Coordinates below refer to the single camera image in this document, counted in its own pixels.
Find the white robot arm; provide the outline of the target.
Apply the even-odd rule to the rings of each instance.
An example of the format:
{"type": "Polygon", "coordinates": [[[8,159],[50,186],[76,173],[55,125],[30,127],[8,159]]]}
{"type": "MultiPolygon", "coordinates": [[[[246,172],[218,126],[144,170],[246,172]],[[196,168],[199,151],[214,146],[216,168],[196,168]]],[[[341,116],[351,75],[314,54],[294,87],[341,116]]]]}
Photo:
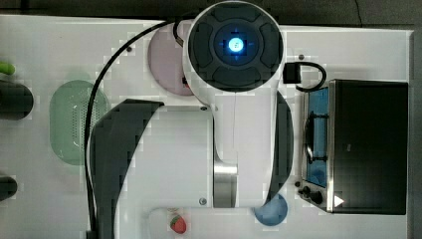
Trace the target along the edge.
{"type": "Polygon", "coordinates": [[[152,239],[157,209],[259,207],[287,180],[293,127],[275,19],[248,2],[214,4],[194,19],[182,64],[197,106],[127,99],[96,123],[91,239],[152,239]]]}

